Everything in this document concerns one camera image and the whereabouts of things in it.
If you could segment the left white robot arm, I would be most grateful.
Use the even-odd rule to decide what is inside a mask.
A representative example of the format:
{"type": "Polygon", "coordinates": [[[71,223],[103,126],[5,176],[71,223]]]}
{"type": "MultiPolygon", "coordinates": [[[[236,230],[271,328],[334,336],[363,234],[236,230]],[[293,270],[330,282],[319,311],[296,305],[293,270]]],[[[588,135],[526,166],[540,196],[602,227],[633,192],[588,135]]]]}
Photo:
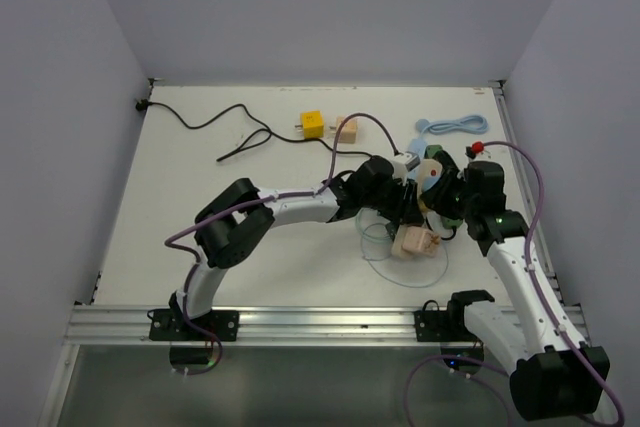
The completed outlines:
{"type": "Polygon", "coordinates": [[[394,228],[419,226],[418,188],[408,178],[420,164],[410,153],[373,156],[348,174],[330,174],[307,190],[264,189],[248,178],[233,182],[196,216],[195,224],[165,245],[191,253],[195,262],[172,294],[172,326],[185,339],[207,334],[213,297],[226,271],[246,260],[267,232],[299,223],[336,223],[371,209],[394,228]]]}

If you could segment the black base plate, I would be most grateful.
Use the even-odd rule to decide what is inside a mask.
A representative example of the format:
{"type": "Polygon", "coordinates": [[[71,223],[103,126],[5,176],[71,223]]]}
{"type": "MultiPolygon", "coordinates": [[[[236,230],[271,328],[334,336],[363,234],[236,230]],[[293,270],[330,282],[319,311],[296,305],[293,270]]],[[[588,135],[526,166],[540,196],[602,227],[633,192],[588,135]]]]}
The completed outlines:
{"type": "Polygon", "coordinates": [[[209,314],[192,320],[197,329],[187,325],[181,315],[175,318],[170,309],[149,310],[147,318],[151,321],[151,341],[203,341],[212,333],[222,342],[234,342],[237,339],[240,314],[236,310],[214,309],[209,314]]]}
{"type": "Polygon", "coordinates": [[[444,310],[416,310],[413,319],[415,337],[421,343],[473,343],[478,340],[459,318],[444,310]]]}

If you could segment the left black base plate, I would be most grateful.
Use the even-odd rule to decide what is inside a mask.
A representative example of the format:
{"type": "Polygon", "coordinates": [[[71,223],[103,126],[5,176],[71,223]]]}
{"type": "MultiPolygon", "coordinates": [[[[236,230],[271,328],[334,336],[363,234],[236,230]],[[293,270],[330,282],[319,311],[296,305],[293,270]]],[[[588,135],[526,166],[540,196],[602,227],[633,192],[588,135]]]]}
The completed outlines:
{"type": "Polygon", "coordinates": [[[237,339],[240,314],[236,310],[214,309],[209,314],[192,320],[197,329],[187,325],[181,315],[175,318],[170,309],[149,310],[147,318],[151,321],[151,341],[203,341],[212,333],[222,342],[234,342],[237,339]]]}

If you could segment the aluminium front rail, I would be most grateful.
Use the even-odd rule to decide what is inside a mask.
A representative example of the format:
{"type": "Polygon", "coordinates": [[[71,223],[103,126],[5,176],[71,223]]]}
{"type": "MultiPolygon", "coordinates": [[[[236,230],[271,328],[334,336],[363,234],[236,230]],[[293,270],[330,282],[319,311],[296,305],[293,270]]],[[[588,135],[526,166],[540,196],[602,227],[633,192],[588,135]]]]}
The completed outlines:
{"type": "MultiPolygon", "coordinates": [[[[413,347],[478,345],[470,336],[428,333],[414,307],[232,307],[229,347],[413,347]]],[[[76,346],[202,347],[204,340],[160,338],[151,306],[76,306],[63,342],[76,346]]]]}

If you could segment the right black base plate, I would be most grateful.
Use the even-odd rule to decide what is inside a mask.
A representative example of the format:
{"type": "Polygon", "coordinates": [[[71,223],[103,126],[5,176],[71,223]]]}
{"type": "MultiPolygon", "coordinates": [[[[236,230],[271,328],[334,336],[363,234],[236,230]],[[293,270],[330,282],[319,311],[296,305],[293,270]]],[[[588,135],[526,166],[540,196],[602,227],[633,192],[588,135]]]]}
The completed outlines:
{"type": "Polygon", "coordinates": [[[413,319],[415,337],[421,343],[473,343],[478,340],[459,318],[444,310],[416,310],[413,319]]]}

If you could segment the beige dragon cube adapter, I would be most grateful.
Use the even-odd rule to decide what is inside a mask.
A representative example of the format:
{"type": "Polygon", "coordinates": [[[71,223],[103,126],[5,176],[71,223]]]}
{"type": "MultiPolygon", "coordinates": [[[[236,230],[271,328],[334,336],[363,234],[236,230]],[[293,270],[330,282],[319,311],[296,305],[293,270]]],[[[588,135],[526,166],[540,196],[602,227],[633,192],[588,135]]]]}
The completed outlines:
{"type": "Polygon", "coordinates": [[[335,121],[334,132],[337,132],[339,127],[341,127],[341,130],[337,135],[338,142],[341,144],[355,144],[358,134],[357,119],[345,120],[343,116],[338,116],[335,121]]]}

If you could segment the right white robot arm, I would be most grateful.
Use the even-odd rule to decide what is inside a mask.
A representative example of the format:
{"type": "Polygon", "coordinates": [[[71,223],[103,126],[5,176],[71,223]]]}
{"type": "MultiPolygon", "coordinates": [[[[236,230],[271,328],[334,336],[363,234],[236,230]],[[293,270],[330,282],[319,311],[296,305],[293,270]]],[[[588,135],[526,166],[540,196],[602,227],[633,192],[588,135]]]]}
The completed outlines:
{"type": "Polygon", "coordinates": [[[488,301],[451,309],[451,336],[475,335],[493,352],[509,377],[512,401],[527,421],[586,417],[600,402],[610,362],[572,324],[530,245],[521,213],[506,207],[503,168],[472,161],[463,170],[447,166],[421,193],[432,211],[467,225],[469,236],[498,273],[520,326],[513,328],[488,301]]]}

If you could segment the yellow cube socket adapter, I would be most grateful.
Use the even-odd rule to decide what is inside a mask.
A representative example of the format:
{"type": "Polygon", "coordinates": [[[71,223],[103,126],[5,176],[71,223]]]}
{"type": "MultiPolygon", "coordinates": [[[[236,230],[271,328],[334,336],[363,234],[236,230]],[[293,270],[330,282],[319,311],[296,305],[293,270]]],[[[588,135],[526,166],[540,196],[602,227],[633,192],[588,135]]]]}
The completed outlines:
{"type": "Polygon", "coordinates": [[[319,110],[302,112],[295,128],[304,140],[321,139],[325,131],[322,113],[319,110]]]}

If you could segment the green power strip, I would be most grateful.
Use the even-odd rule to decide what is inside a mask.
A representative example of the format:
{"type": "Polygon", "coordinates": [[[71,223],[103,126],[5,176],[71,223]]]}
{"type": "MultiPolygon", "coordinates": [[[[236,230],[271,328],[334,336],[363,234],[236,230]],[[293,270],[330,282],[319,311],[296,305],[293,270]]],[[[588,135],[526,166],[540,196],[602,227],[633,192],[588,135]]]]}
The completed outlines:
{"type": "MultiPolygon", "coordinates": [[[[440,144],[431,144],[426,148],[425,158],[438,163],[436,175],[440,176],[445,167],[455,165],[455,161],[449,153],[447,153],[440,144]]],[[[461,220],[455,220],[443,215],[440,216],[440,222],[445,230],[458,230],[462,225],[461,220]]]]}

